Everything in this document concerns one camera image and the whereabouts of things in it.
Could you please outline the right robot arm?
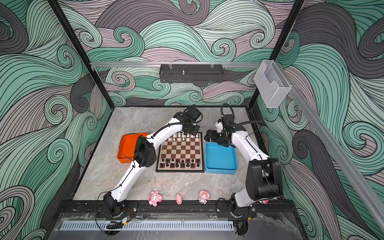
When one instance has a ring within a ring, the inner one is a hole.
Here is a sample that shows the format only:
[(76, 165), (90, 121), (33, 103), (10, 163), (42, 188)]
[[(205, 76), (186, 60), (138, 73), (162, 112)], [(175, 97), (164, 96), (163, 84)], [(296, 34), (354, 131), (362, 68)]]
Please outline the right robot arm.
[(282, 197), (281, 164), (264, 153), (250, 138), (244, 125), (253, 121), (237, 124), (234, 110), (229, 104), (223, 104), (220, 112), (221, 118), (215, 123), (216, 129), (207, 131), (205, 141), (237, 149), (248, 164), (245, 188), (231, 197), (233, 209), (250, 207), (257, 202), (266, 204), (270, 199)]

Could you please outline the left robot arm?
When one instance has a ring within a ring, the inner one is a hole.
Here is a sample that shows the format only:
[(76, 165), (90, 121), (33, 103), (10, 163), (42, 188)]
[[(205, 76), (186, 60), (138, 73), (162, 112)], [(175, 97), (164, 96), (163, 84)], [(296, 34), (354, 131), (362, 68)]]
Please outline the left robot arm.
[(103, 196), (103, 202), (111, 217), (119, 217), (123, 213), (124, 201), (139, 176), (157, 160), (156, 150), (168, 138), (178, 132), (196, 135), (203, 114), (194, 106), (176, 113), (171, 120), (157, 131), (143, 137), (138, 135), (131, 165), (117, 185)]

